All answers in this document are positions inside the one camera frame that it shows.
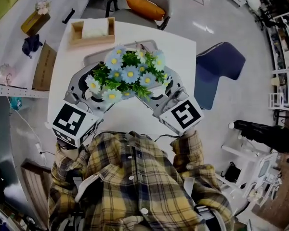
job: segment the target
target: shirt sleeve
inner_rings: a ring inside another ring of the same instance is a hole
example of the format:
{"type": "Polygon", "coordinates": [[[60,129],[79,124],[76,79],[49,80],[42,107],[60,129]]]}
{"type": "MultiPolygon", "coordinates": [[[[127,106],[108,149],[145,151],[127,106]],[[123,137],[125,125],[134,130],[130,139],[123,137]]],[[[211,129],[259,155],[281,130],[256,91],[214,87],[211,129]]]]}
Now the shirt sleeve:
{"type": "Polygon", "coordinates": [[[48,227],[49,230],[58,230],[60,224],[75,212],[78,204],[75,202],[77,187],[73,177],[82,177],[85,151],[80,151],[76,161],[66,157],[57,144],[55,162],[52,168],[52,184],[48,198],[48,227]]]}
{"type": "Polygon", "coordinates": [[[195,179],[192,198],[197,205],[206,205],[217,210],[222,216],[227,230],[233,230],[234,222],[230,204],[221,193],[215,169],[212,165],[204,164],[202,143],[198,132],[183,136],[171,143],[175,157],[173,166],[182,179],[195,179]]]}

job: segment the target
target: desk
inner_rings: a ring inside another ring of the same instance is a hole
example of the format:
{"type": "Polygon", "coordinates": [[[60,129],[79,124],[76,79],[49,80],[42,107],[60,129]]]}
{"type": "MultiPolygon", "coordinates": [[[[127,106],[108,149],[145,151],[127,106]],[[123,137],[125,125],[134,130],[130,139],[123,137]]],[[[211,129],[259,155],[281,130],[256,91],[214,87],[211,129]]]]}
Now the desk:
{"type": "MultiPolygon", "coordinates": [[[[139,26],[124,22],[116,22],[115,44],[102,44],[78,49],[68,49],[68,40],[71,31],[71,23],[81,21],[70,20],[58,50],[53,69],[53,77],[49,93],[48,117],[51,124],[57,116],[57,109],[65,96],[72,76],[83,68],[83,58],[89,54],[114,47],[117,44],[127,44],[134,41],[153,39],[159,49],[164,51],[166,66],[176,71],[189,95],[194,94],[196,74],[196,42],[180,36],[160,31],[154,28],[139,26]]],[[[169,128],[161,124],[152,116],[153,111],[147,108],[136,97],[115,104],[104,116],[104,122],[99,130],[111,130],[148,135],[175,135],[169,128]]]]}

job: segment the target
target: wooden floor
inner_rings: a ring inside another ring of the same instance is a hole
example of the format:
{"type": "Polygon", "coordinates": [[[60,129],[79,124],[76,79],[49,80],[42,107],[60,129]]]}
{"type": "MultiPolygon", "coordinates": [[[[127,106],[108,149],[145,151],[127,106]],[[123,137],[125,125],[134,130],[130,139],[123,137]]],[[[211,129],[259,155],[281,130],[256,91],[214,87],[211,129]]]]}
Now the wooden floor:
{"type": "Polygon", "coordinates": [[[282,185],[277,193],[277,198],[267,200],[261,208],[256,205],[252,210],[254,214],[281,229],[289,224],[289,164],[286,162],[288,157],[288,155],[282,154],[278,161],[282,172],[282,185]]]}

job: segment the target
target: pegboard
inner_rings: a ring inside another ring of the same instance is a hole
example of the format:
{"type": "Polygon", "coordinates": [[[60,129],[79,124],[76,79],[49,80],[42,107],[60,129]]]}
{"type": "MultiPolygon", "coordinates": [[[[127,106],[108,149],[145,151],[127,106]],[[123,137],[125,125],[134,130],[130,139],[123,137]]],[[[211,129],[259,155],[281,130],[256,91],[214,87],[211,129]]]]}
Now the pegboard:
{"type": "Polygon", "coordinates": [[[0,96],[7,97],[28,97],[28,98],[48,98],[48,91],[28,90],[17,87],[0,85],[0,96]]]}

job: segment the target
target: wooden tray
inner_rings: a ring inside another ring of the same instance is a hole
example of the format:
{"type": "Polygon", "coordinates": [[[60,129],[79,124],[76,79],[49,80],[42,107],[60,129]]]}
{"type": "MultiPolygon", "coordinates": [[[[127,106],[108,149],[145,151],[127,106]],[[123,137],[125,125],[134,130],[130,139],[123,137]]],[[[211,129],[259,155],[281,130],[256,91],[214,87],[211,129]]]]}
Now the wooden tray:
{"type": "Polygon", "coordinates": [[[105,44],[115,42],[115,19],[108,18],[108,35],[94,38],[82,38],[83,21],[72,23],[70,47],[105,44]]]}

